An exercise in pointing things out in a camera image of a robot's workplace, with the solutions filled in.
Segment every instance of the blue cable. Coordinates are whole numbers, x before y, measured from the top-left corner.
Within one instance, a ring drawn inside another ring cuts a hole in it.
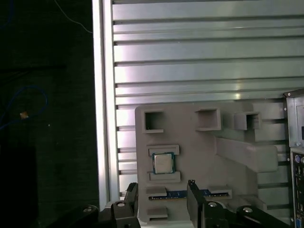
[[[28,118],[25,118],[25,119],[13,120],[13,121],[11,121],[11,122],[8,122],[8,123],[6,123],[6,124],[0,126],[0,130],[2,130],[3,128],[7,127],[8,125],[15,124],[15,123],[18,123],[18,122],[21,122],[21,121],[24,121],[24,120],[28,120],[28,119],[30,119],[30,118],[32,118],[32,117],[34,117],[34,116],[40,115],[40,114],[45,110],[45,108],[47,107],[47,105],[48,105],[48,96],[46,95],[46,93],[44,92],[43,89],[41,89],[41,88],[39,88],[39,87],[37,87],[37,86],[34,86],[34,85],[25,86],[25,87],[21,88],[19,91],[17,91],[17,93],[15,93],[14,96],[13,96],[13,97],[11,98],[11,100],[9,101],[8,106],[6,107],[6,109],[5,109],[4,113],[2,114],[2,116],[0,117],[0,124],[2,123],[2,120],[3,120],[3,118],[4,118],[5,114],[6,114],[6,112],[8,111],[8,109],[10,108],[11,104],[14,102],[14,100],[16,99],[16,97],[17,97],[20,93],[22,93],[24,90],[26,90],[26,89],[37,89],[37,90],[39,90],[40,93],[42,93],[43,96],[44,96],[44,98],[45,98],[45,105],[44,105],[44,106],[40,109],[40,111],[37,112],[36,114],[33,114],[33,115],[31,115],[31,116],[29,116]]]
[[[10,0],[9,1],[9,18],[8,18],[8,20],[5,22],[5,24],[4,25],[2,25],[2,26],[0,26],[0,29],[3,29],[3,28],[5,28],[8,24],[10,24],[10,22],[11,22],[11,20],[12,20],[12,18],[13,18],[13,12],[14,12],[14,0]]]

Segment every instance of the gray foam tray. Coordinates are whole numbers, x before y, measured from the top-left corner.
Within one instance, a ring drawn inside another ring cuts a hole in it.
[[[210,110],[213,110],[215,116],[212,116]],[[189,219],[185,199],[149,200],[147,188],[153,186],[162,189],[163,194],[164,187],[170,191],[186,190],[187,181],[195,179],[200,189],[229,186],[233,195],[257,195],[256,172],[243,164],[216,155],[215,136],[254,142],[253,129],[234,129],[234,126],[239,127],[235,123],[238,121],[235,114],[252,111],[253,106],[248,102],[174,103],[137,107],[135,124],[140,220],[149,222],[153,210],[162,211],[161,220],[166,217],[164,211],[168,213],[168,221]],[[163,174],[167,177],[159,176],[151,181],[151,176],[157,175],[150,174],[153,169],[149,148],[158,145],[170,145],[170,148],[178,145],[179,154],[175,155],[176,173]]]

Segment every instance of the screw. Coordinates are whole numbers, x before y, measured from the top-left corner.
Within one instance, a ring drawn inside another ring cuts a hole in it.
[[[246,213],[251,213],[253,210],[251,208],[244,208],[243,211]]]
[[[84,212],[90,212],[92,209],[89,207],[89,208],[86,208],[84,209]]]
[[[211,206],[212,208],[217,206],[215,202],[210,202],[208,205]]]

